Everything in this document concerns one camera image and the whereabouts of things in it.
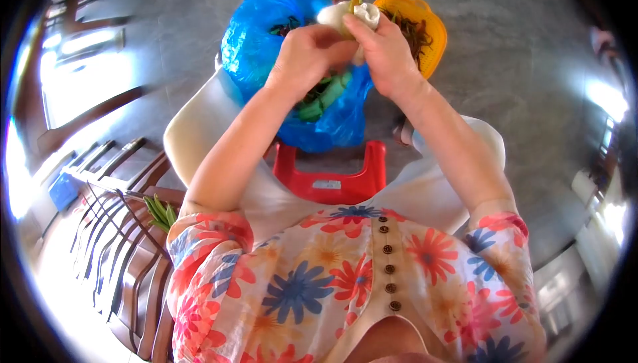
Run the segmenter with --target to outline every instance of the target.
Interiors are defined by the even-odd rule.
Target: sticker label
[[[340,190],[341,182],[340,181],[315,181],[313,183],[314,189],[331,189],[331,190]]]

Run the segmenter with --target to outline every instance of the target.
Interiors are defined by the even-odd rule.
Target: forearm
[[[443,174],[470,214],[482,203],[511,201],[514,195],[503,170],[483,139],[426,81],[411,96],[395,101],[425,139]]]
[[[206,155],[185,200],[211,210],[237,209],[294,101],[285,90],[263,88],[257,92]]]

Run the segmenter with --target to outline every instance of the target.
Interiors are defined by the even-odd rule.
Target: orange colander
[[[432,36],[432,44],[421,48],[419,64],[421,74],[425,79],[428,79],[441,61],[447,45],[447,32],[441,19],[430,10],[430,6],[423,0],[375,0],[374,5],[389,13],[398,12],[410,21],[426,21],[426,32]]]

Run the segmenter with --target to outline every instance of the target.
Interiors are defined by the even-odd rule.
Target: blue object
[[[72,176],[66,172],[61,173],[55,182],[49,187],[49,196],[58,212],[62,212],[76,198],[78,198],[78,188]]]
[[[331,0],[244,0],[235,11],[221,41],[223,67],[241,92],[244,105],[264,86],[279,55],[283,37],[269,31],[287,24],[294,16],[301,25],[315,19]],[[363,103],[372,87],[367,65],[351,68],[352,80],[341,96],[323,112],[317,122],[299,120],[293,110],[279,128],[287,145],[307,152],[324,152],[333,147],[363,143],[366,120]]]

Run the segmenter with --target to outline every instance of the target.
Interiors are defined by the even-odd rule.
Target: blue flower print
[[[288,318],[290,309],[292,309],[292,313],[295,315],[295,324],[301,324],[304,320],[304,308],[313,314],[321,313],[322,304],[317,299],[332,294],[334,288],[326,286],[334,279],[334,276],[314,279],[323,272],[323,267],[315,266],[306,271],[307,268],[308,261],[305,260],[299,263],[294,272],[288,273],[287,280],[274,275],[273,279],[279,288],[268,284],[268,294],[272,297],[266,297],[262,302],[263,306],[270,306],[265,313],[266,316],[278,309],[277,322],[283,324]]]
[[[266,247],[270,241],[275,241],[275,240],[279,240],[279,239],[281,239],[280,236],[274,235],[270,239],[267,239],[266,241],[264,241],[261,244],[259,244],[258,248]]]
[[[230,277],[232,276],[233,271],[235,270],[235,265],[237,264],[238,259],[239,259],[239,254],[226,255],[221,258],[222,262],[230,263],[230,266],[225,267],[224,269],[221,269],[219,272],[215,273],[214,276],[212,276],[210,283],[212,283],[212,286],[213,286],[212,288],[213,298],[217,298],[219,297],[219,295],[224,294],[226,291],[228,291],[228,286],[230,286]],[[215,286],[215,283],[225,279],[227,280]]]
[[[168,254],[173,258],[173,265],[178,267],[185,257],[192,253],[191,247],[199,241],[197,238],[189,239],[189,232],[183,231],[168,246]]]
[[[476,254],[496,244],[496,241],[488,241],[496,232],[488,230],[483,233],[483,230],[485,230],[485,228],[479,228],[474,231],[474,234],[465,235],[465,243],[470,247],[472,252]]]
[[[474,355],[468,356],[468,362],[476,363],[516,363],[520,362],[529,352],[523,352],[524,342],[517,343],[510,348],[510,338],[508,335],[501,338],[498,345],[495,345],[492,337],[485,342],[485,350],[480,346]]]
[[[360,205],[358,207],[339,208],[339,212],[332,213],[331,217],[346,217],[346,216],[362,216],[362,217],[379,217],[382,212],[374,207],[366,207]]]
[[[489,263],[487,263],[485,261],[485,259],[483,259],[480,256],[472,256],[470,259],[468,259],[468,264],[469,265],[474,265],[478,263],[478,267],[476,269],[474,269],[474,271],[472,272],[472,274],[478,276],[479,274],[485,272],[485,274],[483,275],[483,280],[484,281],[488,281],[490,280],[492,277],[494,277],[494,275],[496,274],[496,277],[499,280],[503,280],[501,278],[501,275],[499,273],[496,273],[496,271],[494,270],[493,267],[490,266]]]

